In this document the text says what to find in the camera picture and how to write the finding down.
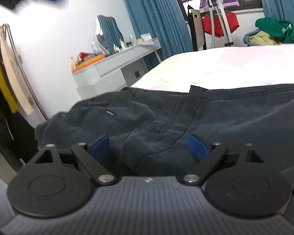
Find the black hooded jacket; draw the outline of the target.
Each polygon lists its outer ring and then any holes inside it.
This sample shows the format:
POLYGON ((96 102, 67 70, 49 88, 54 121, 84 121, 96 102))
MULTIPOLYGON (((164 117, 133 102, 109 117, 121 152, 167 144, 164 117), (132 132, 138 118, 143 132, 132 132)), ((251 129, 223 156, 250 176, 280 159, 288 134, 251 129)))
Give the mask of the black hooded jacket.
POLYGON ((248 143, 292 186, 285 216, 294 222, 294 84, 189 93, 124 88, 76 103, 37 126, 40 147, 66 149, 109 136, 103 164, 115 174, 183 175, 197 164, 196 135, 232 150, 248 143))

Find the orange tray of toiletries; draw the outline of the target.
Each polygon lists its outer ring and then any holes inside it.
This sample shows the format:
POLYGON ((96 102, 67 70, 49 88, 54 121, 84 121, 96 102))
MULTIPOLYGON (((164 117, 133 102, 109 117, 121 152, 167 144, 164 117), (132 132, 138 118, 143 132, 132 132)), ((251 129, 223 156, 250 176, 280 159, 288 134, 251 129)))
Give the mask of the orange tray of toiletries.
POLYGON ((95 55, 87 52, 80 52, 77 56, 71 58, 71 72, 75 73, 98 61, 103 60, 104 58, 105 56, 102 53, 95 55))

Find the white dressing table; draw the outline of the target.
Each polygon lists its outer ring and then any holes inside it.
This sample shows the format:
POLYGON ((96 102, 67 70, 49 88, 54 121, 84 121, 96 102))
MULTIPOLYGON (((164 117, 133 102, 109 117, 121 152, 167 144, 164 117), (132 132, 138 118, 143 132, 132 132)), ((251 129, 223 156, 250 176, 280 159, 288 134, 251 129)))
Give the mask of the white dressing table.
POLYGON ((130 87, 149 71, 144 61, 146 56, 154 54, 161 63, 160 49, 159 39, 153 38, 74 72, 80 98, 84 100, 130 87))

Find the wavy vanity mirror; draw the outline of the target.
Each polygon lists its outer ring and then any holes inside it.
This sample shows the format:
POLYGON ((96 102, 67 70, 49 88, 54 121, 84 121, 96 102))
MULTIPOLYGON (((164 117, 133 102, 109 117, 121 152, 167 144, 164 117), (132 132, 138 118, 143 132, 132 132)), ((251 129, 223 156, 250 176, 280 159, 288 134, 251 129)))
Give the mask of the wavy vanity mirror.
POLYGON ((120 41, 124 41, 124 37, 114 17, 98 15, 95 30, 98 42, 108 53, 115 51, 114 46, 121 47, 120 41))

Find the left blue curtain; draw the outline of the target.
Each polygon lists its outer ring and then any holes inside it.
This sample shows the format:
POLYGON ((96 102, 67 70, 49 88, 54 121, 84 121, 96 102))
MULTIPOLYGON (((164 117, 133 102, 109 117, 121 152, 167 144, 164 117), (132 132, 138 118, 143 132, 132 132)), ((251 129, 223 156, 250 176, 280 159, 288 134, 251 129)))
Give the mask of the left blue curtain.
POLYGON ((192 40, 177 0, 125 0, 136 37, 150 33, 161 45, 161 60, 192 52, 192 40))

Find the yellow-green fuzzy garment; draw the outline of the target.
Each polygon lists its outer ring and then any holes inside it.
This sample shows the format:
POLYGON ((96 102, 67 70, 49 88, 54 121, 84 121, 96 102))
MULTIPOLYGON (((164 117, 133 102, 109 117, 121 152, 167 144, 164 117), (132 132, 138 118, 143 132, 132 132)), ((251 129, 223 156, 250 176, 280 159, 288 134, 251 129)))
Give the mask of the yellow-green fuzzy garment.
POLYGON ((257 34, 249 37, 249 42, 253 46, 274 46, 281 45, 281 42, 264 31, 259 31, 257 34))

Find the red cloth on rack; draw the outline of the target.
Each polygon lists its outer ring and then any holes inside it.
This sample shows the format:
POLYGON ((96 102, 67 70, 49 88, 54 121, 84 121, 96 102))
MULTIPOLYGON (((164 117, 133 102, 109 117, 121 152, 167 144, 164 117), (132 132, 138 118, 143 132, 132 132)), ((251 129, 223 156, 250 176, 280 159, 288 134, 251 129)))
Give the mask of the red cloth on rack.
MULTIPOLYGON (((223 37, 224 33, 222 30, 220 19, 218 18, 217 15, 214 15, 213 18, 214 18, 215 37, 217 38, 223 37)), ((235 13, 226 11, 226 18, 227 18, 231 33, 236 31, 240 27, 240 24, 238 23, 238 19, 235 13)), ((212 35, 211 19, 209 14, 203 17, 203 31, 209 35, 212 35)))

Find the green sweatshirt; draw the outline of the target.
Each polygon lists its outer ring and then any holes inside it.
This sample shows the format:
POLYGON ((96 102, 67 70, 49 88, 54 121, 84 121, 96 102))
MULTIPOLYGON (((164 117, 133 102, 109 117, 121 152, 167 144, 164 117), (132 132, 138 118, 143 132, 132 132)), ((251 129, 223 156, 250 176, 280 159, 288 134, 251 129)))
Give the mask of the green sweatshirt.
POLYGON ((266 17, 257 19, 255 26, 282 43, 294 43, 294 22, 266 17))

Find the clothes rail with garments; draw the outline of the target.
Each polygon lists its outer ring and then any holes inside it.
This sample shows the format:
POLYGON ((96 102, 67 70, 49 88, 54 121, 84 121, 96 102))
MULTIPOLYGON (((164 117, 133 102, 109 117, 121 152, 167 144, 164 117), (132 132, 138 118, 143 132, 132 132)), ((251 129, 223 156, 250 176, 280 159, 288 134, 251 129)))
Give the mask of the clothes rail with garments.
POLYGON ((27 118, 41 106, 17 54, 10 26, 0 26, 0 153, 19 171, 38 152, 34 126, 27 118))

